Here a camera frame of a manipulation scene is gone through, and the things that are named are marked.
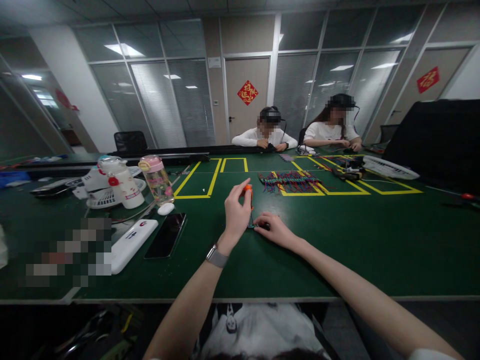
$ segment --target white power bank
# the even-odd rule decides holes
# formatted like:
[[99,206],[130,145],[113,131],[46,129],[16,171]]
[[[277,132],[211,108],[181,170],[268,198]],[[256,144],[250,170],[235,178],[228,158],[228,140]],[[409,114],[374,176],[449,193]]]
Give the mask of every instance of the white power bank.
[[158,225],[157,220],[140,219],[118,239],[111,247],[111,273],[113,275],[124,269]]

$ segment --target hand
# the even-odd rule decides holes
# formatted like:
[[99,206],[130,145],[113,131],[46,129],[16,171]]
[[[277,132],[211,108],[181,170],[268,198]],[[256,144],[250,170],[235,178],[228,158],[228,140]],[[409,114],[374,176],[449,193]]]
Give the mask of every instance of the hand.
[[334,140],[333,144],[339,144],[339,145],[344,146],[345,148],[350,147],[350,142],[348,140]]
[[240,185],[235,185],[225,200],[225,231],[217,243],[218,251],[222,255],[230,255],[230,252],[235,245],[237,245],[250,222],[252,192],[247,190],[244,194],[245,199],[243,200],[243,205],[239,203],[239,198],[242,196],[245,185],[247,185],[249,181],[250,178]]
[[[261,227],[255,227],[254,230],[266,237],[271,242],[280,245],[283,248],[296,252],[298,246],[305,240],[296,236],[280,219],[280,216],[273,215],[271,212],[264,211],[261,215],[255,219],[254,225]],[[262,228],[265,224],[270,225],[270,230]]]
[[354,151],[354,152],[359,152],[360,150],[362,150],[362,144],[359,143],[359,142],[354,142],[351,146],[351,149]]
[[287,144],[286,143],[281,143],[275,146],[276,152],[281,153],[287,149]]
[[269,141],[267,139],[260,139],[256,141],[256,145],[261,148],[268,148],[269,147]]

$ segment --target red decoration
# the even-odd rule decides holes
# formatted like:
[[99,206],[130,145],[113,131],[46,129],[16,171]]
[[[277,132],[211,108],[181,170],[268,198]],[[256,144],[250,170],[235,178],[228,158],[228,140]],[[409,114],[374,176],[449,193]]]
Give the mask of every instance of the red decoration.
[[116,177],[109,177],[108,183],[110,184],[110,186],[117,186],[120,184],[119,180]]
[[63,92],[61,92],[58,89],[55,89],[55,94],[56,94],[56,99],[62,104],[64,107],[67,109],[73,110],[73,111],[79,111],[79,108],[76,107],[75,105],[72,105],[70,103],[69,98],[67,95],[65,95]]
[[241,87],[240,91],[236,94],[245,103],[245,105],[248,106],[257,97],[259,92],[256,88],[254,88],[252,83],[247,80],[246,83]]
[[418,92],[420,94],[424,93],[439,81],[440,81],[439,67],[435,66],[432,70],[427,72],[425,75],[423,75],[421,78],[419,78],[416,81],[416,84],[418,86]]

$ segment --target ceiling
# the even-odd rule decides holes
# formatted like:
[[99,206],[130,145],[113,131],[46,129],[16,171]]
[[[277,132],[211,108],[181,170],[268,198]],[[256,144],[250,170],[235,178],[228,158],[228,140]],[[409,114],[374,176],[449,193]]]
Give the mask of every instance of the ceiling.
[[27,35],[28,28],[58,24],[427,2],[446,0],[1,0],[0,37]]

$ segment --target black chair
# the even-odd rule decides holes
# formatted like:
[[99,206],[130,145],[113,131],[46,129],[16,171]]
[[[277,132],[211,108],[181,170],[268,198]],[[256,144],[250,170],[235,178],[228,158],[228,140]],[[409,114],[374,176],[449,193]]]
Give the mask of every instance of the black chair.
[[380,126],[380,142],[379,144],[388,143],[394,137],[395,132],[399,128],[400,124],[396,125],[381,125]]
[[147,141],[141,131],[121,131],[113,134],[118,152],[141,153],[147,150]]
[[299,146],[302,146],[304,144],[304,137],[306,132],[307,132],[307,127],[304,127],[302,130],[300,130],[300,134],[298,135]]

